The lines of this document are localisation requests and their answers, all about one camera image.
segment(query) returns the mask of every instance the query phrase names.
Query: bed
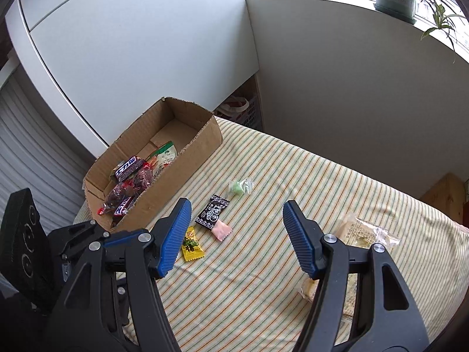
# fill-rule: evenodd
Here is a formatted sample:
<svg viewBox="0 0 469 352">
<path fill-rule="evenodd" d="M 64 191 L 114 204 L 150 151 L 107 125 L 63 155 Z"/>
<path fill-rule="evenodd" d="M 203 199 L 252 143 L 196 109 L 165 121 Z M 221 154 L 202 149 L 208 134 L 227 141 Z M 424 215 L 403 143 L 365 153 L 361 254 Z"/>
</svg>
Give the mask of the bed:
<svg viewBox="0 0 469 352">
<path fill-rule="evenodd" d="M 223 143 L 179 190 L 192 220 L 210 195 L 231 200 L 220 219 L 233 232 L 219 242 L 196 225 L 205 257 L 185 262 L 158 281 L 182 351 L 291 351 L 311 303 L 299 293 L 300 269 L 282 223 L 282 205 L 299 204 L 324 233 L 350 211 L 400 238 L 391 255 L 423 317 L 430 341 L 447 325 L 469 284 L 469 234 L 440 211 L 358 172 L 230 121 L 217 118 Z M 227 181 L 252 177 L 251 195 L 230 197 Z M 86 203 L 74 223 L 90 220 Z M 350 324 L 341 323 L 337 343 Z M 137 341 L 130 320 L 126 334 Z"/>
</svg>

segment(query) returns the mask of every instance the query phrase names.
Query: spider plant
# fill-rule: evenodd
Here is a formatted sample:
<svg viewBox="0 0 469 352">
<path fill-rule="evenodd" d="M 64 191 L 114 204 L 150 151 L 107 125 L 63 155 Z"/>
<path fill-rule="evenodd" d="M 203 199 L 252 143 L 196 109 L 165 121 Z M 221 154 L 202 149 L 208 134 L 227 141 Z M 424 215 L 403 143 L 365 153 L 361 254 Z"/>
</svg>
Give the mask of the spider plant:
<svg viewBox="0 0 469 352">
<path fill-rule="evenodd" d="M 451 32 L 454 34 L 456 37 L 456 25 L 454 24 L 453 18 L 465 18 L 464 16 L 461 16 L 460 14 L 456 14 L 451 7 L 449 7 L 453 13 L 451 14 L 446 14 L 446 8 L 442 4 L 442 2 L 439 2 L 437 0 L 422 0 L 425 1 L 433 11 L 433 20 L 435 21 L 435 26 L 431 27 L 422 34 L 422 37 L 420 38 L 420 41 L 423 40 L 425 37 L 429 36 L 431 32 L 435 30 L 441 30 L 443 33 L 445 33 L 446 38 L 449 39 L 449 42 L 451 42 L 451 46 L 453 47 L 453 52 L 454 52 L 454 60 L 453 63 L 456 61 L 456 49 L 454 48 L 454 42 L 453 39 L 451 38 Z"/>
<path fill-rule="evenodd" d="M 451 42 L 451 46 L 453 47 L 453 52 L 454 52 L 454 61 L 456 60 L 456 49 L 454 48 L 454 42 L 453 39 L 451 38 L 451 34 L 454 34 L 454 37 L 456 37 L 456 25 L 454 24 L 453 18 L 463 18 L 466 19 L 466 17 L 461 16 L 460 14 L 457 14 L 453 8 L 445 4 L 442 0 L 421 0 L 422 2 L 426 2 L 430 9 L 432 10 L 433 14 L 433 20 L 435 21 L 435 26 L 431 27 L 422 34 L 422 37 L 420 38 L 420 41 L 423 40 L 425 37 L 429 36 L 431 32 L 435 30 L 441 30 L 442 32 L 445 33 L 447 39 Z M 446 14 L 446 8 L 452 11 L 451 14 Z"/>
</svg>

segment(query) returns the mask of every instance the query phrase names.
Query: blue gripper pad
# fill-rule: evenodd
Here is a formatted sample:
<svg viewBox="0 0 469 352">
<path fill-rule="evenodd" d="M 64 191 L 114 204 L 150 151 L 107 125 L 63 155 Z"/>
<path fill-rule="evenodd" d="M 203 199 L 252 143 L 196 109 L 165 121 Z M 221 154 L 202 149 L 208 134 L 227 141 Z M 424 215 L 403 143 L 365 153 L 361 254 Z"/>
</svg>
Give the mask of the blue gripper pad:
<svg viewBox="0 0 469 352">
<path fill-rule="evenodd" d="M 287 229 L 301 269 L 307 273 L 310 278 L 317 279 L 319 271 L 314 263 L 315 250 L 290 202 L 286 202 L 283 205 L 283 224 L 285 225 L 285 229 Z"/>
<path fill-rule="evenodd" d="M 162 278 L 171 270 L 177 258 L 182 241 L 191 222 L 192 206 L 187 198 L 180 198 L 171 214 L 158 220 L 151 233 L 157 234 L 155 240 L 161 239 L 160 231 L 164 232 L 167 227 L 166 237 L 161 244 L 160 259 L 158 263 L 158 274 Z"/>
</svg>

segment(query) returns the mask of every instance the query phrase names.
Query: candy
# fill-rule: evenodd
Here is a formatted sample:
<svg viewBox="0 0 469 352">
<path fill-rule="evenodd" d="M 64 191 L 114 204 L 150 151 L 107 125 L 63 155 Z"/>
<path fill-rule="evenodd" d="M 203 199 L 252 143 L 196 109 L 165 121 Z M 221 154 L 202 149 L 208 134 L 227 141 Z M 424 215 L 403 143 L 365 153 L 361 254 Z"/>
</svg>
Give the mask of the candy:
<svg viewBox="0 0 469 352">
<path fill-rule="evenodd" d="M 124 164 L 116 169 L 114 176 L 118 182 L 123 182 L 134 172 L 138 171 L 144 164 L 145 160 L 138 156 L 132 156 Z"/>
<path fill-rule="evenodd" d="M 212 229 L 212 233 L 217 237 L 219 241 L 223 241 L 228 234 L 230 234 L 232 229 L 226 225 L 226 223 L 217 220 L 215 226 Z"/>
<path fill-rule="evenodd" d="M 225 209 L 229 203 L 228 200 L 214 194 L 210 197 L 208 205 L 196 218 L 198 224 L 210 229 L 220 241 L 223 241 L 232 230 L 231 227 L 218 219 L 222 210 Z"/>
<path fill-rule="evenodd" d="M 117 209 L 114 212 L 113 223 L 111 225 L 111 228 L 114 228 L 115 226 L 117 226 L 120 220 L 124 218 L 124 216 L 127 214 L 129 209 L 134 204 L 135 200 L 136 200 L 135 197 L 127 197 L 120 203 L 120 205 L 117 207 Z"/>
<path fill-rule="evenodd" d="M 184 255 L 186 262 L 205 256 L 205 252 L 197 241 L 196 232 L 193 226 L 188 227 L 184 240 L 182 241 L 182 254 Z"/>
<path fill-rule="evenodd" d="M 141 193 L 152 184 L 152 180 L 152 169 L 150 168 L 149 164 L 145 162 L 142 169 L 137 172 L 137 174 L 132 180 L 134 184 L 135 195 L 140 196 Z"/>
<path fill-rule="evenodd" d="M 228 184 L 228 191 L 230 193 L 240 195 L 251 194 L 254 187 L 254 182 L 250 177 L 246 177 L 241 181 L 230 181 Z"/>
<path fill-rule="evenodd" d="M 104 213 L 108 213 L 118 207 L 125 197 L 132 196 L 132 186 L 132 181 L 118 183 L 106 196 L 103 206 L 98 209 L 98 214 L 103 215 Z"/>
</svg>

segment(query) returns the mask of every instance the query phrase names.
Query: cardboard box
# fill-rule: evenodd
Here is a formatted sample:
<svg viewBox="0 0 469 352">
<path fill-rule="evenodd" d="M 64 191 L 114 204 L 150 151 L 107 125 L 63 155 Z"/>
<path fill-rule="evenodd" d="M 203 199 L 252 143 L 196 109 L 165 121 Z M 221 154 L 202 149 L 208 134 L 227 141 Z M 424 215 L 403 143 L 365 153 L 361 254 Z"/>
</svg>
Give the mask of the cardboard box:
<svg viewBox="0 0 469 352">
<path fill-rule="evenodd" d="M 98 215 L 105 196 L 115 186 L 109 182 L 113 168 L 137 155 L 147 158 L 172 140 L 178 152 L 173 163 L 143 192 L 112 231 L 146 227 L 194 172 L 221 145 L 222 135 L 213 113 L 175 98 L 162 98 L 126 129 L 93 164 L 84 179 L 91 215 L 111 231 L 112 214 Z"/>
</svg>

